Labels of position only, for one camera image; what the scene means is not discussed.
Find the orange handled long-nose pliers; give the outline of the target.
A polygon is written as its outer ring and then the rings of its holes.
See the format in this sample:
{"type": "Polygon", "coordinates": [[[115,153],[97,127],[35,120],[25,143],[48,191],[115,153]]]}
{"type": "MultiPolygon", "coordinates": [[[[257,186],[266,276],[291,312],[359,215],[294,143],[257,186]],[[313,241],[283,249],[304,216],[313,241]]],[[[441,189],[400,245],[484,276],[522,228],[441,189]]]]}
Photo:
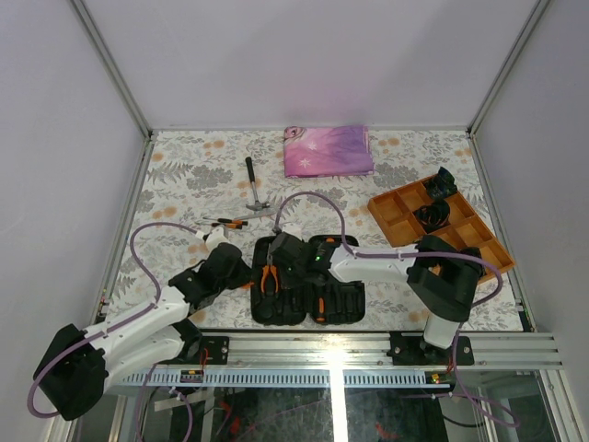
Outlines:
{"type": "Polygon", "coordinates": [[[260,291],[264,296],[275,296],[280,290],[278,269],[272,261],[270,253],[267,254],[266,263],[262,268],[260,279],[260,291]]]}

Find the black plastic tool case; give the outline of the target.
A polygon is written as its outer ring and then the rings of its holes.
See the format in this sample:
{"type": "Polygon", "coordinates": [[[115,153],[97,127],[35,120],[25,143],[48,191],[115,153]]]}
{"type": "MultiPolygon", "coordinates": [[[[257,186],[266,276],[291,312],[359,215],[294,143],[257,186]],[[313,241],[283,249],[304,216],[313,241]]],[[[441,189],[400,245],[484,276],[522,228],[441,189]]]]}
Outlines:
{"type": "Polygon", "coordinates": [[[366,296],[364,283],[341,283],[334,278],[323,285],[301,285],[280,290],[275,296],[264,296],[260,291],[262,268],[266,263],[271,237],[259,238],[254,246],[252,282],[250,286],[250,310],[252,318],[261,325],[298,325],[310,318],[321,326],[346,325],[364,318],[366,296]],[[315,321],[317,300],[325,301],[324,322],[315,321]]]}

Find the large black orange screwdriver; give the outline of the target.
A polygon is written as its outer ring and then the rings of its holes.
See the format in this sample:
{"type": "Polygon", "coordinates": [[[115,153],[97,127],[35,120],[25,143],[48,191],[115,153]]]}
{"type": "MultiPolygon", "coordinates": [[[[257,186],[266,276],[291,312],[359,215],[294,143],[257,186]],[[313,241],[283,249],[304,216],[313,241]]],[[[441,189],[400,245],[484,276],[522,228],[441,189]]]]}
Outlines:
{"type": "Polygon", "coordinates": [[[317,311],[315,312],[315,321],[324,322],[325,320],[325,301],[323,297],[319,297],[317,300],[317,311]]]}

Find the small black handled hammer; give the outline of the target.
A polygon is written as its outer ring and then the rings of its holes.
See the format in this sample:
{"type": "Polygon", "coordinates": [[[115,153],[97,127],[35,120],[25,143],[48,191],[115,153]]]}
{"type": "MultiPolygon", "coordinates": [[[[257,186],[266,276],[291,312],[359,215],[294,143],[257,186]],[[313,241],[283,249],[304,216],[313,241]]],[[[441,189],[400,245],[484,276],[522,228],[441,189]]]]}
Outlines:
{"type": "Polygon", "coordinates": [[[259,212],[265,209],[269,209],[271,205],[268,202],[261,202],[259,199],[252,158],[246,157],[245,162],[248,171],[248,181],[254,198],[254,202],[252,204],[247,204],[246,207],[248,208],[248,210],[253,212],[259,212]]]}

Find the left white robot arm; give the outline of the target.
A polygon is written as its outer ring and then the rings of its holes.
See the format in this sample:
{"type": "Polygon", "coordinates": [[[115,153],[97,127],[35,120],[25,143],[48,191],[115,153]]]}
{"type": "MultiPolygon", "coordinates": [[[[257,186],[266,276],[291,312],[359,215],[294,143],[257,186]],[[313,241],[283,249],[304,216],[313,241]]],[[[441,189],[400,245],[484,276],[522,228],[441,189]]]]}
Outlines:
{"type": "Polygon", "coordinates": [[[51,416],[73,421],[142,368],[195,361],[202,334],[191,314],[211,305],[222,292],[245,285],[250,276],[241,250],[222,242],[206,259],[172,277],[158,299],[85,329],[62,327],[33,374],[29,412],[42,415],[34,407],[35,392],[41,390],[54,408],[51,416]]]}

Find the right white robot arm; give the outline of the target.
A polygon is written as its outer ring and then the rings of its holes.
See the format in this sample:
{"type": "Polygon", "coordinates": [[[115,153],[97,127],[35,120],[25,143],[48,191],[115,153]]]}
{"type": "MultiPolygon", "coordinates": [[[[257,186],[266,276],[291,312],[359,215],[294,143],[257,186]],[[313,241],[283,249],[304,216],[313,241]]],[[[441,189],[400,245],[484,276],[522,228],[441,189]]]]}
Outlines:
{"type": "Polygon", "coordinates": [[[422,357],[440,363],[450,356],[459,326],[471,311],[484,263],[477,248],[456,250],[441,238],[422,237],[395,249],[361,248],[343,239],[315,245],[288,233],[269,247],[270,263],[283,283],[404,283],[429,310],[420,339],[422,357]]]}

